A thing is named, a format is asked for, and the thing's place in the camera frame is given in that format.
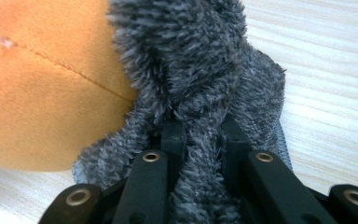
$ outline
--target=gray knit fabric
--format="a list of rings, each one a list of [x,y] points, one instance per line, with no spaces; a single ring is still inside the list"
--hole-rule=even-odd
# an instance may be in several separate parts
[[[107,19],[138,97],[124,127],[82,151],[77,183],[106,189],[128,176],[165,119],[186,129],[187,159],[170,196],[171,223],[241,223],[220,174],[221,123],[231,114],[253,149],[290,167],[279,117],[284,72],[246,41],[238,0],[111,0]]]

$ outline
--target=gray fuzzy fabric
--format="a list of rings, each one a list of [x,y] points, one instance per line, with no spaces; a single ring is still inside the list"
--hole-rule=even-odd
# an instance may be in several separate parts
[[[231,114],[252,148],[290,167],[279,117],[284,72],[246,41],[238,0],[111,0],[107,19],[125,72],[138,90],[124,127],[83,150],[77,183],[106,189],[127,177],[165,119],[186,128],[187,160],[170,197],[171,223],[242,223],[223,185],[221,123]]]

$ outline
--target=gray plush material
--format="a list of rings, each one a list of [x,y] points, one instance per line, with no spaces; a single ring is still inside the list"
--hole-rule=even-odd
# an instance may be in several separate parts
[[[186,128],[187,160],[170,196],[171,223],[241,223],[223,185],[221,123],[231,114],[252,148],[290,167],[279,117],[284,72],[250,46],[238,0],[111,0],[107,19],[125,72],[138,90],[120,131],[84,149],[77,183],[108,188],[129,175],[149,136],[175,117]]]

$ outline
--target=orange fabric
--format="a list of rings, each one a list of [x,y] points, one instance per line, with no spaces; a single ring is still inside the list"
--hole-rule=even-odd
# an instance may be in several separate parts
[[[135,91],[103,1],[0,0],[0,166],[69,169],[119,129]]]

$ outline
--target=light wood table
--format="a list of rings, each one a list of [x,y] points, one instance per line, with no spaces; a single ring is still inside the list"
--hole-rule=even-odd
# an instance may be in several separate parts
[[[295,173],[326,194],[358,186],[358,0],[244,0],[248,41],[286,71],[282,112]],[[69,171],[0,169],[0,223],[36,223]]]

